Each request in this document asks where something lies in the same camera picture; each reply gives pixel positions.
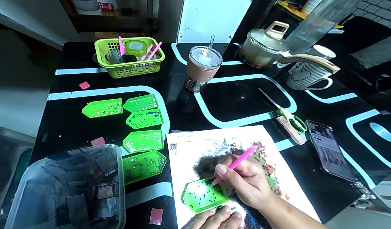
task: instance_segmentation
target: pink square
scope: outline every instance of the pink square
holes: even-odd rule
[[[78,86],[80,86],[82,88],[82,90],[91,87],[91,85],[87,81],[80,83]]]
[[[105,139],[103,137],[94,139],[91,141],[91,144],[92,145],[103,145],[103,144],[105,144]]]
[[[149,224],[161,225],[162,224],[163,209],[152,208],[150,213]]]

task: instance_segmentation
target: scissors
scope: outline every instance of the scissors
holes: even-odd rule
[[[278,112],[292,125],[292,127],[299,133],[303,134],[307,131],[307,125],[297,116],[291,114],[283,107],[279,106],[277,103],[273,101],[272,98],[269,97],[264,91],[262,91],[260,88],[258,88],[259,91],[261,91],[266,98],[268,98],[279,110]]]

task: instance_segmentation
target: heart design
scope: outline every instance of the heart design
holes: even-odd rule
[[[307,71],[307,70],[304,70],[302,68],[302,70],[299,73],[295,72],[292,75],[292,80],[294,80],[294,81],[305,80],[305,79],[309,78],[310,76],[311,76],[311,72]]]

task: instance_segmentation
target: wooden handle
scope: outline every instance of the wooden handle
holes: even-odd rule
[[[282,27],[282,31],[274,30],[273,27],[275,26]],[[272,39],[281,40],[288,28],[289,24],[280,21],[274,21],[267,29],[265,29],[265,34]]]
[[[339,67],[331,63],[329,60],[324,59],[323,57],[307,55],[307,54],[296,54],[291,56],[284,55],[282,56],[282,58],[280,58],[280,60],[278,60],[278,62],[281,64],[289,64],[293,62],[305,62],[309,64],[314,64],[324,68],[326,71],[328,71],[331,74],[336,74],[337,71],[340,70]]]
[[[290,134],[296,144],[303,145],[305,143],[303,138],[296,132],[293,126],[283,116],[277,117],[276,120],[279,121],[279,123],[285,128],[285,130]]]

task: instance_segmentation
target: pot lid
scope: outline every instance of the pot lid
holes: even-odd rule
[[[276,52],[287,52],[290,50],[290,46],[286,44],[285,39],[273,39],[266,35],[264,29],[252,29],[249,31],[248,36],[264,48]]]

